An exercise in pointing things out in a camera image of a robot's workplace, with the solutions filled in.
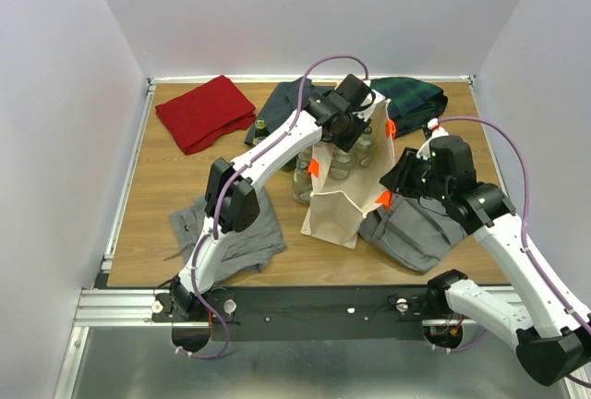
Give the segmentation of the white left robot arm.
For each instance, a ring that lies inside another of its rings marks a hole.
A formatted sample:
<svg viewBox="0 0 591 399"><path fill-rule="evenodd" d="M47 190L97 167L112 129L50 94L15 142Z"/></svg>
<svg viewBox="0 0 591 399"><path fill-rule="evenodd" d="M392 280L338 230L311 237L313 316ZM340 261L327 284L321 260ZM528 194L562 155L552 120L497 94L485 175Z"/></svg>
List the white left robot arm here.
<svg viewBox="0 0 591 399"><path fill-rule="evenodd" d="M323 93L305 93L305 86L301 79L296 109L269 137L230 162L219 158L211 165L197 243L169 288L173 309L182 319L195 320L211 309L203 294L212 288L227 249L259 217L259 193L267 181L322 140L350 150L383 101L369 79L352 74Z"/></svg>

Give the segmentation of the green Perrier bottle yellow label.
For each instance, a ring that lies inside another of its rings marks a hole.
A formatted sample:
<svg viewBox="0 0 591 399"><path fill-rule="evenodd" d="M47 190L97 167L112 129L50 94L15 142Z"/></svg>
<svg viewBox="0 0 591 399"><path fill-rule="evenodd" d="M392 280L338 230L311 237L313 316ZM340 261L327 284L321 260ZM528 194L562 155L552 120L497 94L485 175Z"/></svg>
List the green Perrier bottle yellow label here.
<svg viewBox="0 0 591 399"><path fill-rule="evenodd" d="M282 167L284 172L292 172L296 168L296 158L292 158L286 165Z"/></svg>

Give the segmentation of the green Perrier bottle red label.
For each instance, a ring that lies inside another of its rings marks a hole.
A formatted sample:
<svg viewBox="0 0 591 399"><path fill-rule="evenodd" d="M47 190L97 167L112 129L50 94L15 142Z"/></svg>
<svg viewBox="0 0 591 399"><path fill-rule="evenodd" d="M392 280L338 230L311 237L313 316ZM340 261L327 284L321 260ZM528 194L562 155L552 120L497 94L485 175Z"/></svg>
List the green Perrier bottle red label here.
<svg viewBox="0 0 591 399"><path fill-rule="evenodd" d="M254 127L255 133L253 136L252 145L257 146L270 135L270 132L267 129L267 124L264 119L256 119Z"/></svg>

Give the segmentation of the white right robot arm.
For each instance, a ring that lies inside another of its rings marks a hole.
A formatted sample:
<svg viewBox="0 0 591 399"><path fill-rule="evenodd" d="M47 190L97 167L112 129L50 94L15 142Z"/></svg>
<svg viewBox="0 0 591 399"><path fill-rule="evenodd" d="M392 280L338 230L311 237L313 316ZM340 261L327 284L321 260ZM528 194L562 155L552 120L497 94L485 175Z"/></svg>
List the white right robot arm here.
<svg viewBox="0 0 591 399"><path fill-rule="evenodd" d="M550 386L590 361L590 309L569 292L534 244L524 245L522 220L509 198L476 179L470 146L458 136L432 137L407 148L380 178L391 192L440 202L448 216L497 262L521 308L496 298L457 270L428 281L427 311L457 313L512 347L525 372Z"/></svg>

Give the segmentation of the beige canvas tote bag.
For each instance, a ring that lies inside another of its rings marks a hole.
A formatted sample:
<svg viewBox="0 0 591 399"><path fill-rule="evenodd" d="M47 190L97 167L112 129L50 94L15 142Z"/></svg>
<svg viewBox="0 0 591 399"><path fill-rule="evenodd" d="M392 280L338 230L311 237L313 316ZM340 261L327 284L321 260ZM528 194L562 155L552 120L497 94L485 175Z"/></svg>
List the beige canvas tote bag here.
<svg viewBox="0 0 591 399"><path fill-rule="evenodd" d="M375 92L366 99L374 102L364 115L372 128L375 147L368 165L355 164L344 179L335 178L330 165L336 147L320 141L312 147L312 191L301 233L347 248L356 246L357 232L368 215L392 204L392 193L380 179L394 167L395 127L388 117L389 99Z"/></svg>

